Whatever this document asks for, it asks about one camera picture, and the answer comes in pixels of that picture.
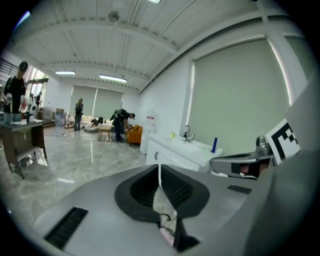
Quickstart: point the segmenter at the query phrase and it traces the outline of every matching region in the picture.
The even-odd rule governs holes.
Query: marble floor
[[[51,127],[44,130],[43,152],[22,164],[25,179],[11,173],[0,150],[0,195],[11,214],[32,226],[37,217],[61,198],[89,181],[144,166],[138,145],[97,140],[97,133]]]

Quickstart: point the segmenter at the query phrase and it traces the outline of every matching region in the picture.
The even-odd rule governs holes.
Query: chair
[[[134,144],[141,143],[142,130],[143,130],[142,126],[135,125],[130,127],[130,130],[125,131],[129,146],[132,143]]]

